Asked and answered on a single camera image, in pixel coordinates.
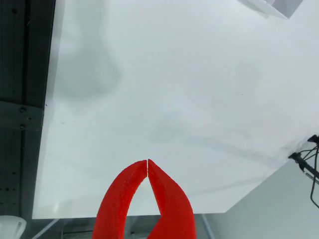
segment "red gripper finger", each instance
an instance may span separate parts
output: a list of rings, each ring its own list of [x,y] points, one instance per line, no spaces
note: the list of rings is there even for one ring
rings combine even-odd
[[[123,239],[126,215],[137,188],[147,177],[147,161],[124,169],[113,181],[98,211],[92,239]]]
[[[195,239],[194,213],[183,190],[150,159],[149,179],[161,218],[148,239]]]

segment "black metal frame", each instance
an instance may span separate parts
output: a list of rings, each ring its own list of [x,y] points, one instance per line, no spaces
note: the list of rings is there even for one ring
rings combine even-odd
[[[32,219],[55,0],[0,1],[0,215]]]
[[[315,143],[319,147],[319,137],[317,135],[313,135],[308,139],[308,142]],[[319,178],[319,172],[311,167],[302,157],[300,152],[295,152],[290,155],[288,158],[293,159],[300,167],[300,169],[304,172],[307,169],[310,173],[314,175],[315,178]]]

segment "white object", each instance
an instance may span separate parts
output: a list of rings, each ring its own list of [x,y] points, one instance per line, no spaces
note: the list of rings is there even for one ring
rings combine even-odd
[[[0,238],[20,239],[26,226],[26,221],[14,216],[0,216]]]
[[[54,224],[58,222],[58,218],[53,219],[48,225],[46,225],[41,231],[39,231],[32,239],[40,238],[47,230],[49,230]]]
[[[304,0],[247,0],[262,12],[290,18]]]
[[[319,1],[290,21],[235,0],[58,0],[33,217],[96,216],[151,158],[223,213],[319,132]],[[159,210],[151,185],[129,215]]]

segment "white chair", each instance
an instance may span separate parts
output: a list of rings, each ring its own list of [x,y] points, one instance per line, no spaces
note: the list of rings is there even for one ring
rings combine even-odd
[[[26,221],[14,216],[0,216],[0,238],[20,239],[26,226]]]

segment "screw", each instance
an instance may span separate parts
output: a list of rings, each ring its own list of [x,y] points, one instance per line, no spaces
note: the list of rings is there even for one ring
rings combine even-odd
[[[25,125],[24,125],[24,124],[20,124],[19,128],[20,128],[21,130],[25,130]]]
[[[21,108],[19,109],[19,111],[20,111],[20,113],[24,113],[24,112],[26,112],[26,109],[23,108],[23,107],[21,107]]]

